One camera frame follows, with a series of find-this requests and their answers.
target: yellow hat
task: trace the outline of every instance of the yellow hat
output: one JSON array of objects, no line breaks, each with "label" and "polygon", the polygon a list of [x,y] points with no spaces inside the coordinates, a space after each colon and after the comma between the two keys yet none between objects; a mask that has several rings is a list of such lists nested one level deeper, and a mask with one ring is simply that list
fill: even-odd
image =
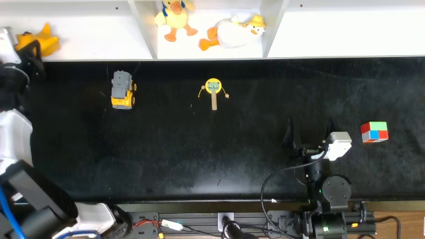
[{"label": "yellow hat", "polygon": [[249,21],[248,24],[254,27],[266,27],[266,24],[264,24],[264,21],[263,21],[263,17],[257,14],[253,16],[252,20]]}]

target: wooden handle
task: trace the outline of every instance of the wooden handle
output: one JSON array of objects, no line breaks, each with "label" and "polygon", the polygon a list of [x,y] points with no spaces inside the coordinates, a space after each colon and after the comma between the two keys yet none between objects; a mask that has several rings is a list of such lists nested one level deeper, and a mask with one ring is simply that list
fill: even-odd
[{"label": "wooden handle", "polygon": [[211,109],[217,110],[217,93],[215,91],[211,92]]}]

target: blue cable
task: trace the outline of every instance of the blue cable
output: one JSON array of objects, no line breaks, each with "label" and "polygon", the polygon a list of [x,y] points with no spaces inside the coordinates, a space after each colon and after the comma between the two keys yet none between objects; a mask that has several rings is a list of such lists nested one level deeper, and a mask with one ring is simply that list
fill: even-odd
[{"label": "blue cable", "polygon": [[102,239],[99,232],[97,232],[95,230],[80,230],[80,231],[74,231],[74,232],[67,232],[63,235],[60,235],[57,239],[65,239],[67,237],[77,236],[77,235],[82,235],[82,234],[95,234],[97,236],[97,239]]},{"label": "blue cable", "polygon": [[1,186],[0,186],[0,205],[3,208],[3,212],[5,213],[7,219],[11,223],[18,237],[20,239],[27,239],[24,235],[24,232],[22,231],[21,226],[19,226],[19,223],[16,221],[15,217],[13,216],[13,213],[11,212],[11,209],[9,208],[9,204],[7,203],[5,193],[3,192],[3,188]]}]

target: wooden floor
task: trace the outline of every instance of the wooden floor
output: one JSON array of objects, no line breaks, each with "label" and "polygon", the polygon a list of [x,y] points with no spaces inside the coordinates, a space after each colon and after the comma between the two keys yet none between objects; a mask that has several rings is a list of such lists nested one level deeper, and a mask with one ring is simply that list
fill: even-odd
[{"label": "wooden floor", "polygon": [[[421,239],[424,236],[424,218],[425,211],[408,211],[408,212],[375,212],[376,218],[386,216],[396,216],[401,222],[401,237],[403,239]],[[397,239],[397,223],[395,220],[388,220],[377,224],[378,234],[373,235],[376,239]],[[350,235],[349,239],[358,239],[359,235]],[[166,239],[182,239],[182,237],[174,236]],[[210,236],[194,236],[192,239],[207,239]]]}]

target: duck beak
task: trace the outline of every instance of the duck beak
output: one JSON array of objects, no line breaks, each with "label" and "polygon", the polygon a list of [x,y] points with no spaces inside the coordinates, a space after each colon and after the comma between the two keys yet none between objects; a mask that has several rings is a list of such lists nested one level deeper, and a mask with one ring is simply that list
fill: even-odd
[{"label": "duck beak", "polygon": [[174,14],[180,15],[181,12],[183,11],[183,8],[181,6],[181,2],[180,1],[175,1],[174,3],[171,4],[170,6],[171,10],[173,11]]}]

